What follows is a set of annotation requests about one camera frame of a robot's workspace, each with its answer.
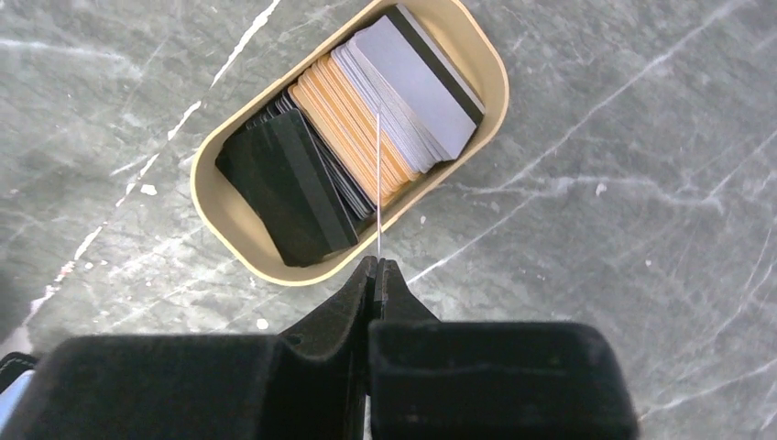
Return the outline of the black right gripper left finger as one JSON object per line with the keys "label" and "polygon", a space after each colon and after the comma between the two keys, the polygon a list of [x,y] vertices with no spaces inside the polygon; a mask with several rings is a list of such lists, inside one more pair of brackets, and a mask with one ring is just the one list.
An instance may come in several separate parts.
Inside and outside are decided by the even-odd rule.
{"label": "black right gripper left finger", "polygon": [[360,439],[378,262],[277,335],[85,335],[36,365],[4,439]]}

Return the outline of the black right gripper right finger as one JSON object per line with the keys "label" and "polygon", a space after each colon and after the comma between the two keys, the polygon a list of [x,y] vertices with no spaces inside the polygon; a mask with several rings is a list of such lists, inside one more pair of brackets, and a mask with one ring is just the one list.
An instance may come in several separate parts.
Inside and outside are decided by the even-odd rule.
{"label": "black right gripper right finger", "polygon": [[368,330],[376,439],[635,439],[613,348],[575,322],[445,322],[377,266]]}

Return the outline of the thin silver credit card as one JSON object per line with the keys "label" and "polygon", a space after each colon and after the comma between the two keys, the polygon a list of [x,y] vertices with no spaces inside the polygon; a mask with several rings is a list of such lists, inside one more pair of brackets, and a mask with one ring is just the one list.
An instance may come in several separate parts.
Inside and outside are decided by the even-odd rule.
{"label": "thin silver credit card", "polygon": [[381,139],[382,139],[382,126],[381,126],[381,113],[380,113],[380,107],[378,107],[378,110],[376,111],[376,139],[375,139],[375,150],[376,150],[376,181],[377,181],[377,190],[376,190],[376,232],[377,232],[377,238],[376,238],[376,258],[378,262],[382,260],[382,150],[381,150]]}

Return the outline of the beige oval plastic tray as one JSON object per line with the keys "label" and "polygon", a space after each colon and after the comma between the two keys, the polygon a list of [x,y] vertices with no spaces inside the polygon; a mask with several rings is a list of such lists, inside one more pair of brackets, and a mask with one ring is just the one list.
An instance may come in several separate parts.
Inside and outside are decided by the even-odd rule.
{"label": "beige oval plastic tray", "polygon": [[[346,21],[304,59],[230,115],[202,142],[193,157],[190,175],[192,202],[210,231],[259,278],[282,286],[300,287],[325,281],[368,249],[378,237],[369,226],[359,243],[307,268],[282,262],[263,221],[238,191],[216,169],[217,155],[226,140],[304,69],[332,50],[389,7],[388,1],[372,1]],[[509,77],[496,48],[466,5],[457,0],[408,1],[406,7],[442,47],[455,68],[485,106],[485,118],[458,160],[438,165],[401,192],[383,214],[382,227],[390,228],[427,193],[434,191],[470,160],[499,131],[509,108]]]}

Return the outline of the black leather card holder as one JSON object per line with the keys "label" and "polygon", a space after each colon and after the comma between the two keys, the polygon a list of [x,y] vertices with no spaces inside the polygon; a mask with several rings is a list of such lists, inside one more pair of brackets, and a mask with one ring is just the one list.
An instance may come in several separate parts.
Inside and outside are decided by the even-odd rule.
{"label": "black leather card holder", "polygon": [[1,430],[4,430],[24,394],[38,363],[36,357],[11,352],[1,359]]}

